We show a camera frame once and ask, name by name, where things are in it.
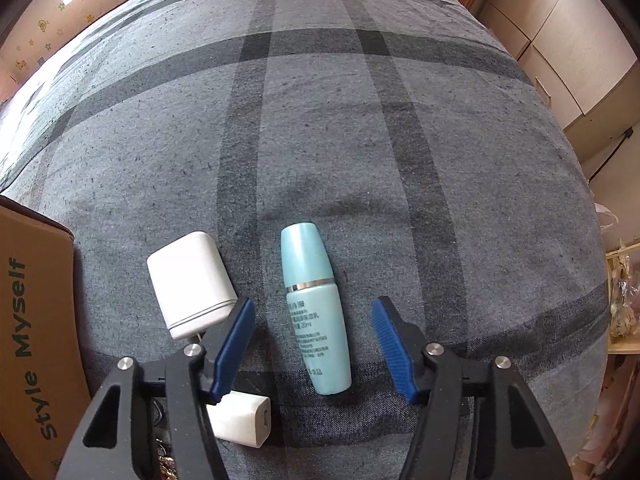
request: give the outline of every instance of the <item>wall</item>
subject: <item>wall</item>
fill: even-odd
[[[69,40],[123,1],[73,0],[65,5],[62,0],[33,0],[0,48],[0,102]]]
[[[590,177],[618,145],[620,138],[582,165],[586,177]],[[640,238],[640,123],[634,126],[634,134],[596,176],[589,187],[594,200],[611,209],[620,224],[605,232],[603,239],[607,251],[616,249],[619,240],[631,242]]]
[[[18,89],[18,83],[11,76],[7,63],[0,58],[0,103],[7,101]]]

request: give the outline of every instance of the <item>bottle cap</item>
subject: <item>bottle cap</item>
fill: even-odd
[[[285,287],[327,280],[334,276],[314,224],[306,222],[285,227],[280,234],[280,249]]]

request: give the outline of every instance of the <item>plastic bag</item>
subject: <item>plastic bag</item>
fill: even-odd
[[[636,270],[629,280],[626,294],[626,300],[631,306],[631,309],[633,309],[636,316],[640,316],[640,271]],[[638,322],[637,329],[640,329],[640,322]]]
[[[594,202],[596,206],[596,214],[598,215],[598,223],[600,224],[600,232],[603,233],[609,229],[617,227],[618,217],[615,216],[607,207]]]
[[[611,301],[609,303],[611,316],[609,333],[612,337],[629,335],[634,328],[638,328],[634,327],[636,314],[631,308],[638,296],[637,285],[629,256],[627,254],[617,256],[613,260],[613,270],[611,271]]]

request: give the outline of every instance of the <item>white container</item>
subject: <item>white container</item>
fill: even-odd
[[[217,438],[242,446],[260,447],[271,433],[271,400],[231,391],[215,406],[207,405]]]
[[[146,260],[158,304],[171,337],[183,339],[222,323],[238,296],[216,243],[196,231]]]

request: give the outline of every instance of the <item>wallpaper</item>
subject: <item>wallpaper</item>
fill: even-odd
[[[0,48],[0,102],[89,24],[125,0],[33,0]]]

